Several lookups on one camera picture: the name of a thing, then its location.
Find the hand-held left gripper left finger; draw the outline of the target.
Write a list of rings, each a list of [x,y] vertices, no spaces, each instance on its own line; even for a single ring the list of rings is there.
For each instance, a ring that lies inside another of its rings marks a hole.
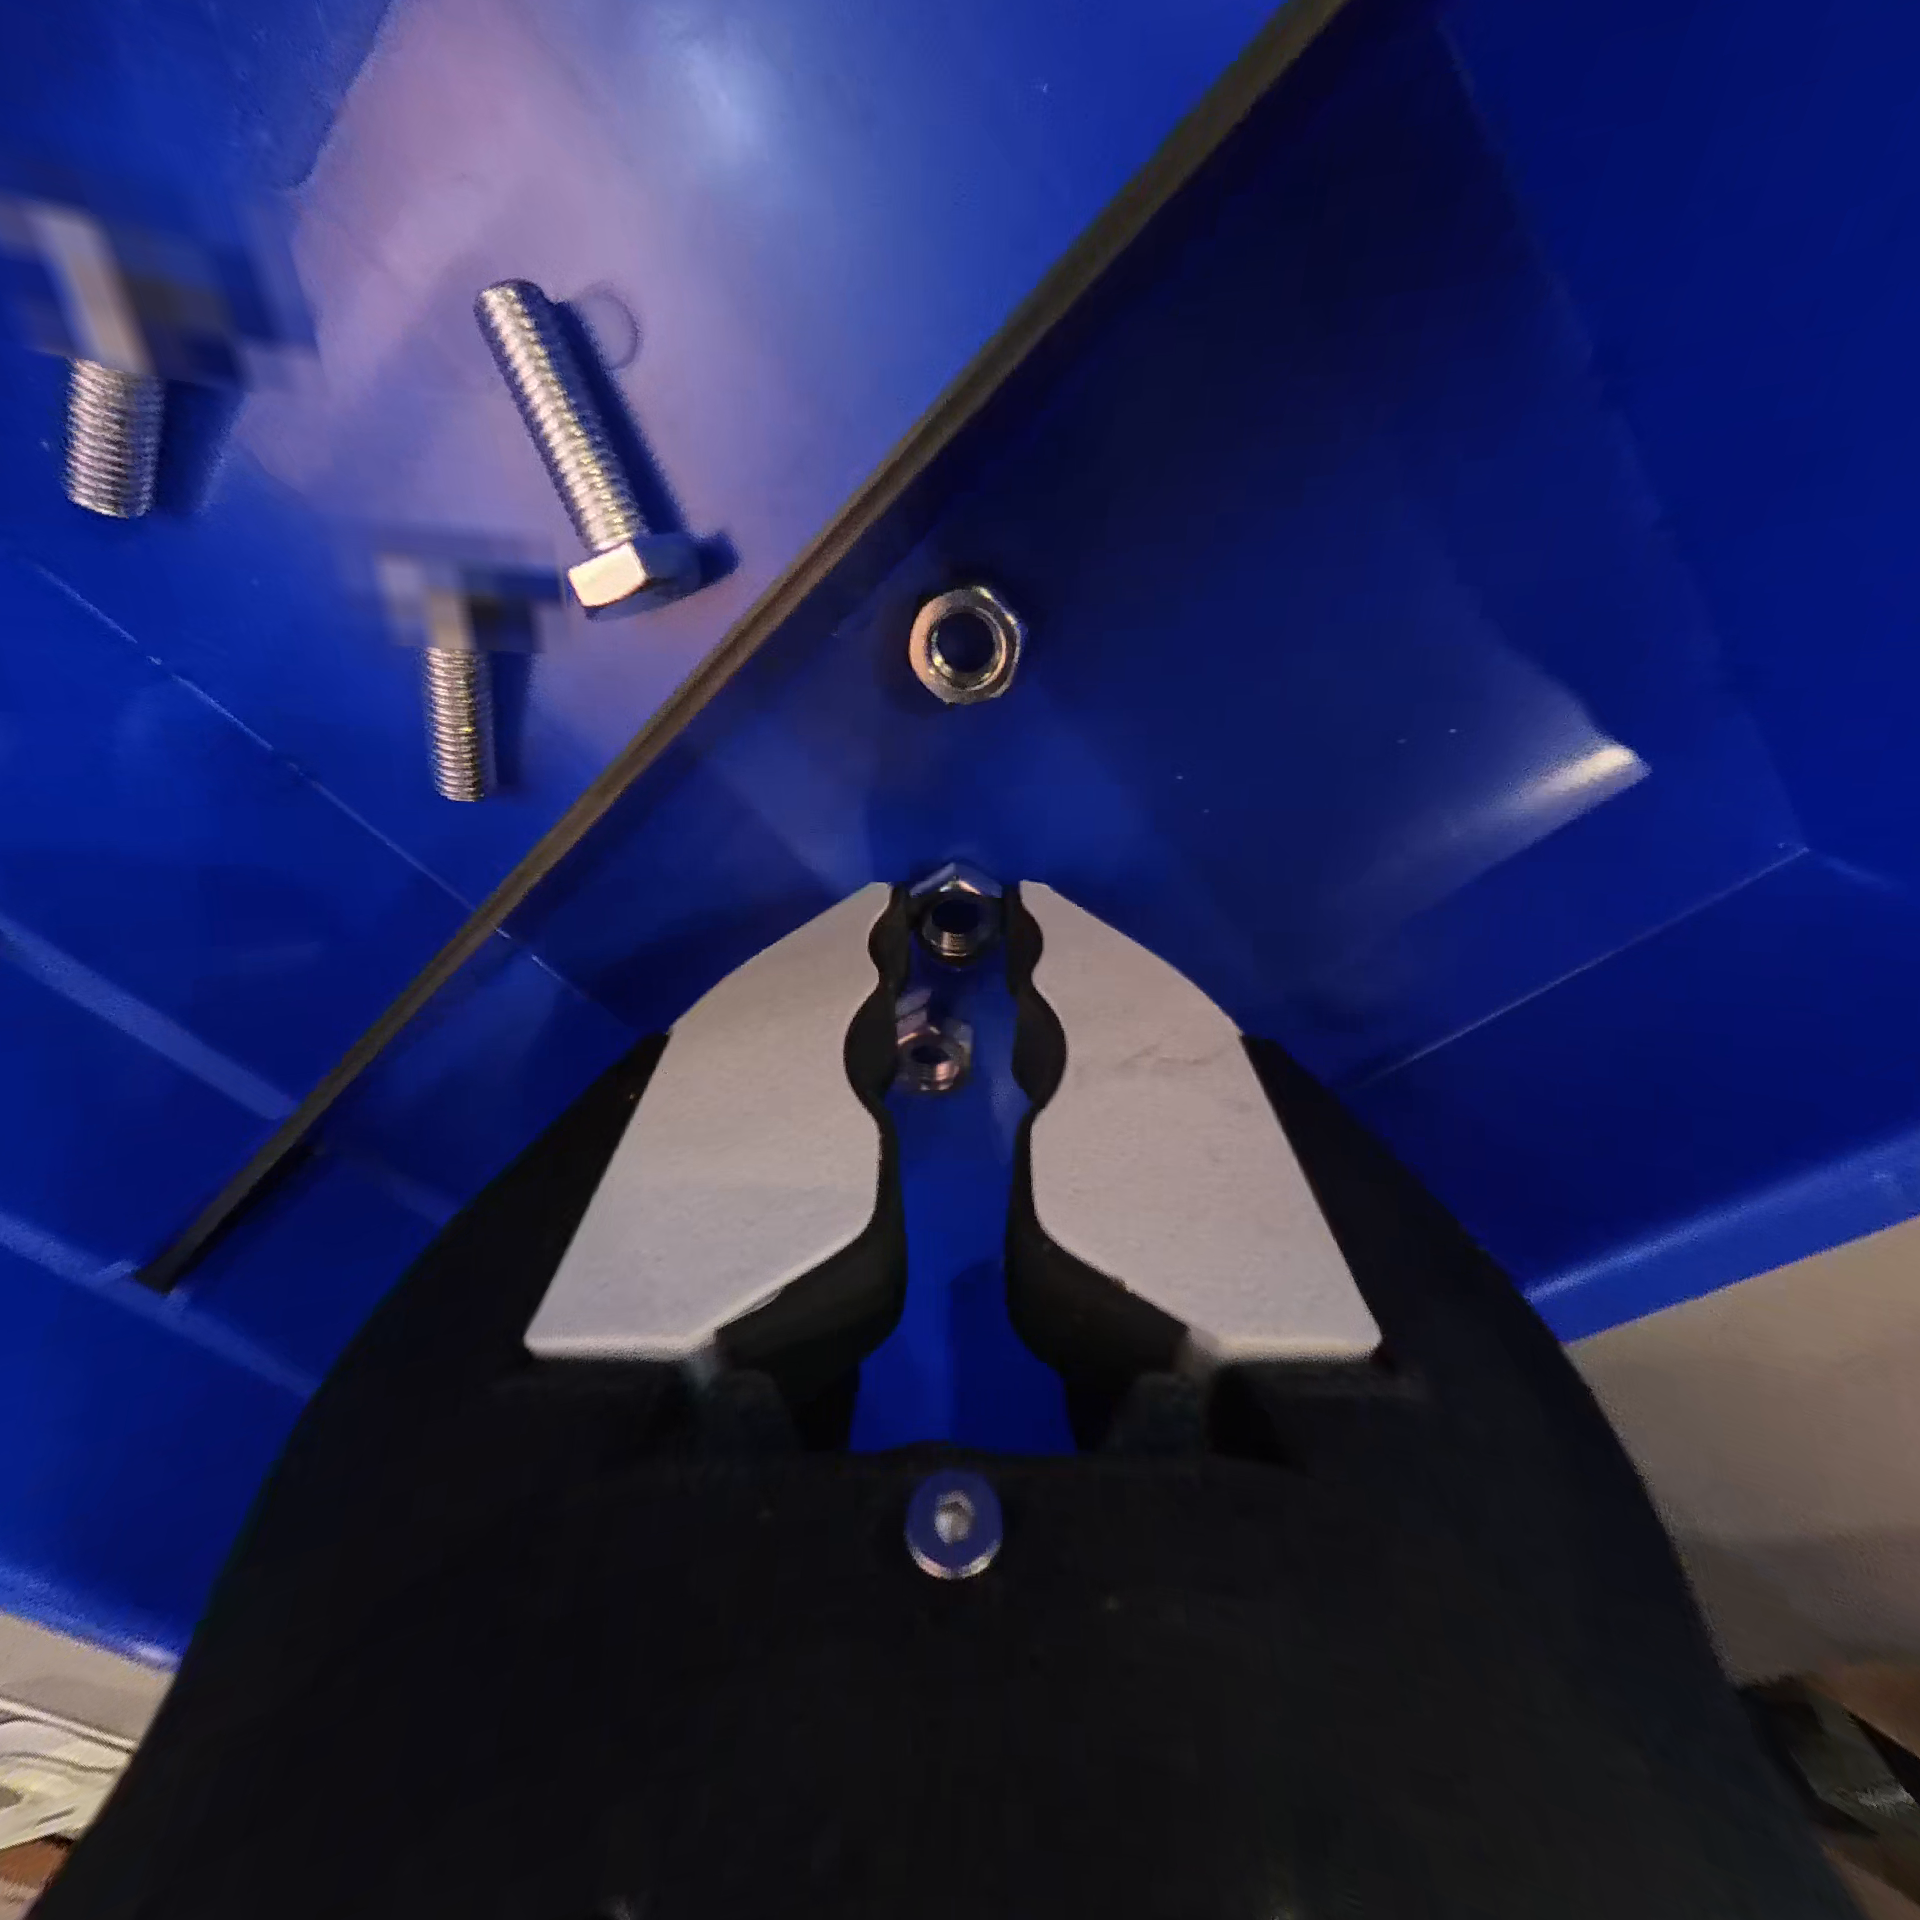
[[[886,1091],[909,930],[874,879],[726,971],[670,1026],[525,1330],[546,1361],[759,1375],[844,1450],[906,1306]]]

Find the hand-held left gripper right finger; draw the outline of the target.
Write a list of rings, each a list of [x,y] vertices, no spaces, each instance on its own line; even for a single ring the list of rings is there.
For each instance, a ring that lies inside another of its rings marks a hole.
[[[1382,1383],[1382,1333],[1236,1022],[1170,959],[1024,879],[1005,1305],[1062,1385],[1072,1440],[1111,1442],[1170,1390],[1207,1419],[1247,1385]]]

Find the steel hex bolt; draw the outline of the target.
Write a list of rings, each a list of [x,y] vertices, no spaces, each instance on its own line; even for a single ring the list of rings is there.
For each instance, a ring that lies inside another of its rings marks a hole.
[[[492,535],[389,535],[373,579],[398,645],[419,656],[437,792],[480,802],[495,789],[495,672],[532,653],[562,602],[559,568]]]
[[[64,363],[64,493],[91,514],[154,509],[170,392],[236,373],[230,309],[188,239],[4,193],[4,323]]]
[[[580,545],[576,609],[605,622],[720,584],[731,538],[686,525],[580,309],[501,278],[471,311]]]

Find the blue plastic bin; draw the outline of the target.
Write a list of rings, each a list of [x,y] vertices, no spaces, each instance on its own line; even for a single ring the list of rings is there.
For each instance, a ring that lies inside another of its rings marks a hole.
[[[176,1661],[400,1271],[870,879],[1039,879],[1564,1338],[1916,1218],[1916,5],[4,5],[192,242],[140,519],[4,323],[4,1613]],[[735,568],[605,622],[474,317]],[[437,792],[383,537],[559,568]],[[917,609],[991,586],[948,706]]]

